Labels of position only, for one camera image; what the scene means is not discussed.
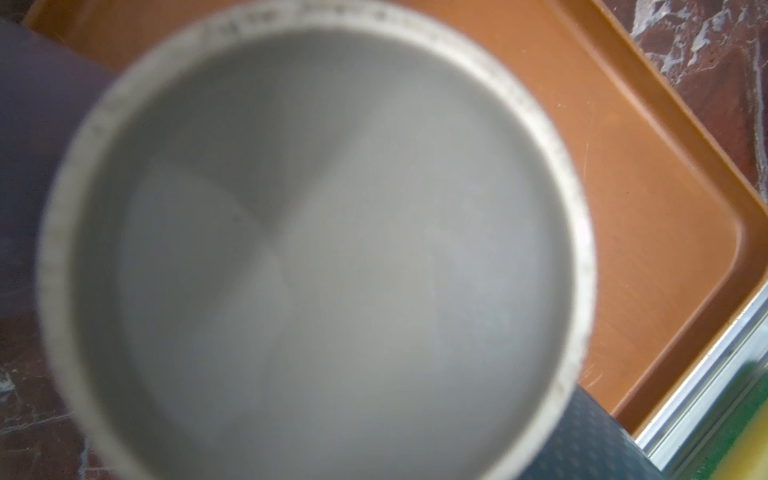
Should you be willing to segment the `grey mug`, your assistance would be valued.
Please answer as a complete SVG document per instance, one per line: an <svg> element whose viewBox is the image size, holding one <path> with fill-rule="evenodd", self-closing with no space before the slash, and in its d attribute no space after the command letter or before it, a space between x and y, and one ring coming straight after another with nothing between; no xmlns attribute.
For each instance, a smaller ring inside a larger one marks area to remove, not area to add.
<svg viewBox="0 0 768 480"><path fill-rule="evenodd" d="M530 92L381 1L256 1L81 123L36 265L60 394L123 479L513 479L561 419L596 252Z"/></svg>

